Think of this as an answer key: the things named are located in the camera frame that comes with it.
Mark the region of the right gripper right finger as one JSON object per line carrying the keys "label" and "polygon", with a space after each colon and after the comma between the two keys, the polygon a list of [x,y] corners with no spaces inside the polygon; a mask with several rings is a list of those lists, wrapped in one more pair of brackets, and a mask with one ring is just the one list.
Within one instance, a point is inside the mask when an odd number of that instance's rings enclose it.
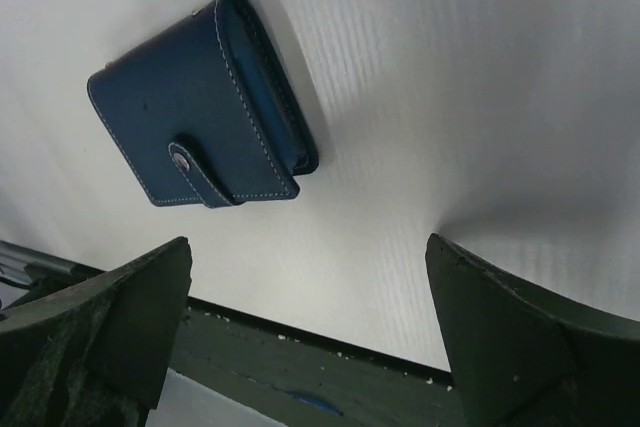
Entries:
{"label": "right gripper right finger", "polygon": [[437,320],[471,426],[636,426],[639,324],[430,235]]}

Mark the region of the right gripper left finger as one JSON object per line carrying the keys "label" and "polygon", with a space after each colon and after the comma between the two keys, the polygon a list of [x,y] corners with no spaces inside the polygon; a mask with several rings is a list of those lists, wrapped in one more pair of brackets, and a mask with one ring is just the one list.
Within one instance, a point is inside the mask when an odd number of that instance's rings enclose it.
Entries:
{"label": "right gripper left finger", "polygon": [[191,285],[177,237],[85,281],[40,281],[1,312],[4,426],[143,426]]}

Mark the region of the blue leather card holder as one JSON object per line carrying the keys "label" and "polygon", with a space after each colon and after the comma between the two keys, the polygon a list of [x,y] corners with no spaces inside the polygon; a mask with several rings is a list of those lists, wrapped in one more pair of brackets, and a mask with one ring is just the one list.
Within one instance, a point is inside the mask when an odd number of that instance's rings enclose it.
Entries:
{"label": "blue leather card holder", "polygon": [[87,94],[149,201],[290,200],[319,154],[249,0],[214,0],[94,73]]}

